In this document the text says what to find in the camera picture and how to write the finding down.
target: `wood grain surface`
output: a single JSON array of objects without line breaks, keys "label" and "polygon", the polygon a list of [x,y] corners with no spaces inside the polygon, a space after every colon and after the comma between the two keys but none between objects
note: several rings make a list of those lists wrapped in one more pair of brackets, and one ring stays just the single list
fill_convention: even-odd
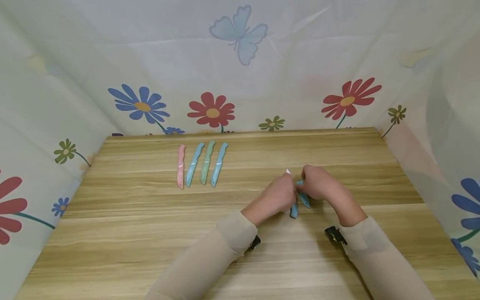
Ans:
[{"label": "wood grain surface", "polygon": [[[200,182],[204,148],[190,188],[176,185],[200,142],[227,154],[216,188]],[[142,299],[177,255],[234,209],[243,208],[286,168],[324,166],[345,184],[417,270],[436,299],[478,299],[480,287],[374,128],[109,137],[51,235],[17,299]],[[278,215],[262,243],[234,262],[206,299],[366,300],[355,268],[324,229],[328,204],[299,204]]]}]

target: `flower stem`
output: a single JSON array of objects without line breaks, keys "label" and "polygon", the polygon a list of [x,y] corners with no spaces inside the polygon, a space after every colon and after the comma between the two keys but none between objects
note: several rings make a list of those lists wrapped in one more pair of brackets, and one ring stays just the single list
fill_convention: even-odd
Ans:
[{"label": "flower stem", "polygon": [[154,119],[154,121],[155,121],[155,123],[157,123],[158,126],[160,126],[160,128],[162,129],[162,131],[165,130],[165,128],[162,126],[162,124],[158,123],[158,121],[155,120],[155,119]]},{"label": "flower stem", "polygon": [[458,240],[459,242],[465,242],[465,241],[473,238],[473,237],[474,237],[477,233],[479,233],[479,232],[480,232],[480,229],[475,229],[475,230],[472,231],[471,233],[466,234],[466,235],[464,235],[463,237],[458,238],[457,240]]},{"label": "flower stem", "polygon": [[75,152],[75,153],[76,153],[76,154],[78,154],[78,156],[80,156],[81,158],[83,158],[83,159],[84,159],[84,161],[87,163],[87,165],[88,165],[89,167],[91,167],[91,166],[92,166],[92,165],[90,165],[90,164],[88,163],[88,160],[86,160],[86,158],[85,158],[83,155],[81,155],[81,154],[80,154],[80,153],[78,153],[78,152]]},{"label": "flower stem", "polygon": [[335,127],[335,128],[338,128],[340,126],[340,124],[343,122],[343,120],[345,120],[345,117],[347,116],[347,113],[345,113],[343,115],[343,118],[340,120],[340,123]]},{"label": "flower stem", "polygon": [[381,137],[381,138],[384,138],[384,136],[386,136],[386,135],[387,135],[387,133],[389,133],[389,132],[390,132],[390,129],[392,129],[393,125],[395,125],[395,123],[392,123],[392,126],[390,126],[390,128],[387,130],[387,132],[385,132],[385,133],[382,135],[382,137]]},{"label": "flower stem", "polygon": [[35,218],[34,216],[27,215],[27,214],[24,214],[24,213],[16,213],[16,214],[14,214],[14,215],[15,215],[15,216],[21,216],[21,217],[24,217],[24,218],[33,220],[33,221],[38,222],[38,223],[40,223],[40,224],[43,224],[43,225],[45,225],[45,226],[47,226],[47,227],[50,227],[50,228],[52,228],[52,229],[55,229],[55,226],[53,226],[52,224],[47,223],[47,222],[45,222],[45,221],[43,221],[43,220],[40,220],[39,218]]}]

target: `beige sleeve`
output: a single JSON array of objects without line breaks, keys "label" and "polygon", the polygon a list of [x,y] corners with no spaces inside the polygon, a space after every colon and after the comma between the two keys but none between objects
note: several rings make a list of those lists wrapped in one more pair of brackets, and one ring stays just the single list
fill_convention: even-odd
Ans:
[{"label": "beige sleeve", "polygon": [[243,256],[257,227],[236,211],[180,255],[160,275],[145,300],[197,300],[218,281],[228,266]]},{"label": "beige sleeve", "polygon": [[434,300],[419,275],[374,219],[340,227],[350,260],[375,300]]}]

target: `left hand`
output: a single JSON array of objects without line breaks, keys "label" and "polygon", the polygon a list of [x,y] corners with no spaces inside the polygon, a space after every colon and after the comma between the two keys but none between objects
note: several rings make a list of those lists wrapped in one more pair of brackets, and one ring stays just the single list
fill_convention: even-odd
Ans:
[{"label": "left hand", "polygon": [[284,173],[275,178],[260,196],[250,202],[241,212],[250,222],[259,226],[271,216],[289,210],[296,199],[292,176]]}]

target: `knife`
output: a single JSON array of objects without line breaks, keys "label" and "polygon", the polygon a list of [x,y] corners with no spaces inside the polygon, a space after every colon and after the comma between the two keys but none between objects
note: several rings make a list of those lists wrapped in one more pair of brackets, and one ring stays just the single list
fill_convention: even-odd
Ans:
[{"label": "knife", "polygon": [[228,147],[228,144],[223,143],[222,147],[220,148],[220,152],[218,153],[218,158],[216,160],[215,170],[213,171],[212,179],[211,179],[211,183],[212,183],[213,187],[216,186],[216,182],[218,180],[218,175],[220,174],[220,169],[222,168],[223,157],[225,156],[225,150],[227,149],[227,147]]},{"label": "knife", "polygon": [[210,167],[210,156],[212,156],[214,145],[215,141],[211,141],[208,144],[207,153],[205,154],[205,162],[202,168],[202,173],[200,174],[200,181],[203,185],[205,185],[205,183],[207,182],[208,168]]},{"label": "knife", "polygon": [[[289,169],[285,171],[288,174],[291,174]],[[297,206],[297,199],[295,199],[295,203],[290,208],[290,217],[296,219],[299,216],[299,208]]]},{"label": "knife", "polygon": [[183,158],[185,157],[185,145],[180,145],[177,169],[177,185],[183,190]]},{"label": "knife", "polygon": [[[297,181],[297,185],[299,185],[299,184],[303,184],[303,180]],[[306,208],[310,209],[310,201],[308,201],[307,194],[300,192],[299,196],[300,196],[300,200],[303,203],[303,205],[305,205]]]},{"label": "knife", "polygon": [[204,143],[198,144],[197,150],[195,150],[195,154],[193,154],[192,163],[190,163],[190,168],[188,168],[188,172],[187,172],[187,178],[185,179],[185,182],[187,183],[188,187],[190,187],[190,184],[192,183],[193,173],[195,172],[195,167],[197,166],[198,158],[200,157],[200,153],[202,153],[202,149],[204,146],[205,146]]}]

